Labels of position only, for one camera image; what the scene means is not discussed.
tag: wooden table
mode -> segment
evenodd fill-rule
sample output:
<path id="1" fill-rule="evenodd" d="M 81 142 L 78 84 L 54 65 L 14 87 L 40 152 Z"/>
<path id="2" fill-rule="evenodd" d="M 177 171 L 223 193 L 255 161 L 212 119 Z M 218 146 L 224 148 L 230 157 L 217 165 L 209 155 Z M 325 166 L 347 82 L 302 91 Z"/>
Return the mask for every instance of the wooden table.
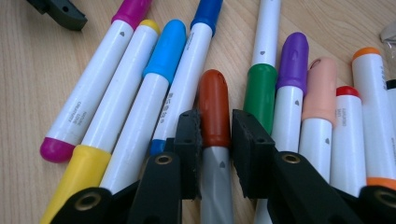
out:
<path id="1" fill-rule="evenodd" d="M 81 32 L 64 29 L 27 1 L 0 3 L 1 223 L 37 223 L 44 213 L 67 163 L 44 161 L 39 147 L 122 0 L 73 2 L 88 18 Z M 161 28 L 174 18 L 190 27 L 198 2 L 154 0 L 147 18 Z M 243 105 L 259 3 L 225 0 L 207 55 L 205 70 L 218 69 L 227 80 L 230 109 Z M 310 46 L 309 62 L 320 56 L 334 58 L 337 86 L 352 85 L 352 55 L 367 46 L 385 55 L 378 35 L 396 20 L 395 9 L 394 0 L 285 0 L 277 55 L 288 35 L 303 32 Z M 183 203 L 184 223 L 199 223 L 199 204 Z M 255 205 L 243 198 L 233 171 L 235 223 L 252 223 Z"/>

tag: orange-brown marker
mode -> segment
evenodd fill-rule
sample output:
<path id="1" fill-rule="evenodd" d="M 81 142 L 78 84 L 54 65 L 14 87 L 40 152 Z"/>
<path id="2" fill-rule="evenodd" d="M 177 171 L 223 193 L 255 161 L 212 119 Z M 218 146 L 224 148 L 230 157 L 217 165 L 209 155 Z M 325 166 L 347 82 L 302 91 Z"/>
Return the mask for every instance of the orange-brown marker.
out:
<path id="1" fill-rule="evenodd" d="M 204 141 L 201 223 L 233 223 L 228 88 L 221 72 L 206 71 L 199 86 Z"/>

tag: wood grain surface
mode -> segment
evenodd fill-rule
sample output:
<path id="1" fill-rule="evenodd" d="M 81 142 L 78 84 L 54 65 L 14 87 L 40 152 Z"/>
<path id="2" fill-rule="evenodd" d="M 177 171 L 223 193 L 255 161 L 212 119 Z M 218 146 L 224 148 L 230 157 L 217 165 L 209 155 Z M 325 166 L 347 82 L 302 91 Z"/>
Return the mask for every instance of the wood grain surface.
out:
<path id="1" fill-rule="evenodd" d="M 27 1 L 0 2 L 0 223 L 38 223 L 43 215 L 67 163 L 44 161 L 39 147 L 121 0 L 73 3 L 88 18 L 81 32 L 64 29 Z M 198 3 L 153 0 L 147 19 L 161 28 L 172 19 L 190 27 Z M 204 70 L 218 69 L 226 78 L 230 110 L 243 105 L 259 4 L 224 0 L 206 58 Z M 368 46 L 385 53 L 379 33 L 395 20 L 394 0 L 284 0 L 277 55 L 288 35 L 303 32 L 309 62 L 320 56 L 334 58 L 337 86 L 352 85 L 352 55 Z M 238 181 L 233 170 L 234 220 L 252 223 L 256 201 L 243 198 Z M 183 223 L 200 222 L 199 204 L 183 202 Z"/>

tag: metal grommet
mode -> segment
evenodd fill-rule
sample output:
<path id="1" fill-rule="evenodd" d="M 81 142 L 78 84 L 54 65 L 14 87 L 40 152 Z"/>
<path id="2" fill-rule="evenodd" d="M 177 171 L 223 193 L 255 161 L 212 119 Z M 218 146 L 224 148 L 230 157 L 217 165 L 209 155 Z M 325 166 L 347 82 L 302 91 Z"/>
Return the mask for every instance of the metal grommet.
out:
<path id="1" fill-rule="evenodd" d="M 78 211 L 87 211 L 95 207 L 102 200 L 102 196 L 96 192 L 88 192 L 82 195 L 75 203 Z"/>
<path id="2" fill-rule="evenodd" d="M 378 189 L 375 191 L 375 197 L 381 203 L 386 204 L 389 207 L 396 208 L 396 195 L 395 194 Z"/>
<path id="3" fill-rule="evenodd" d="M 155 158 L 155 162 L 160 165 L 166 165 L 172 162 L 172 157 L 167 155 L 161 155 Z"/>
<path id="4" fill-rule="evenodd" d="M 292 154 L 285 154 L 282 156 L 282 160 L 288 163 L 299 163 L 301 160 L 300 158 L 292 155 Z"/>

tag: marker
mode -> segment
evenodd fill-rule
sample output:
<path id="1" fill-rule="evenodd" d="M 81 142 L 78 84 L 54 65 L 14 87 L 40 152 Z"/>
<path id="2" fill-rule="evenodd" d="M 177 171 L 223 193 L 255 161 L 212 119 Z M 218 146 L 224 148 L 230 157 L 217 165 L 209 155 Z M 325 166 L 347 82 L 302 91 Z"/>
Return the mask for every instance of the marker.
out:
<path id="1" fill-rule="evenodd" d="M 83 145 L 76 146 L 41 223 L 50 223 L 74 193 L 99 185 L 158 33 L 159 28 L 154 21 L 142 21 L 136 28 L 82 141 Z"/>
<path id="2" fill-rule="evenodd" d="M 353 55 L 352 74 L 361 94 L 367 185 L 396 189 L 395 133 L 379 50 L 358 50 Z"/>
<path id="3" fill-rule="evenodd" d="M 387 81 L 390 115 L 393 117 L 393 131 L 396 134 L 396 79 Z"/>
<path id="4" fill-rule="evenodd" d="M 289 35 L 283 45 L 271 133 L 279 151 L 298 152 L 308 52 L 308 41 L 302 33 Z"/>
<path id="5" fill-rule="evenodd" d="M 228 88 L 217 70 L 206 71 L 199 86 L 203 137 L 201 223 L 233 223 Z"/>
<path id="6" fill-rule="evenodd" d="M 142 85 L 100 183 L 101 188 L 115 194 L 138 179 L 163 99 L 185 44 L 186 28 L 183 22 L 169 21 L 143 72 Z"/>
<path id="7" fill-rule="evenodd" d="M 261 0 L 252 66 L 247 72 L 244 110 L 256 117 L 269 134 L 273 128 L 277 72 L 276 46 L 280 0 Z"/>
<path id="8" fill-rule="evenodd" d="M 336 89 L 336 124 L 332 129 L 330 185 L 359 197 L 366 186 L 363 117 L 359 92 L 343 86 Z"/>
<path id="9" fill-rule="evenodd" d="M 186 47 L 175 73 L 150 146 L 150 155 L 163 152 L 165 141 L 175 137 L 178 117 L 192 109 L 198 82 L 204 70 L 210 41 L 216 32 L 222 0 L 201 0 Z"/>
<path id="10" fill-rule="evenodd" d="M 326 57 L 311 64 L 303 104 L 299 153 L 329 182 L 337 67 L 333 59 Z"/>
<path id="11" fill-rule="evenodd" d="M 46 161 L 70 160 L 81 143 L 134 30 L 151 0 L 124 0 L 40 148 Z"/>

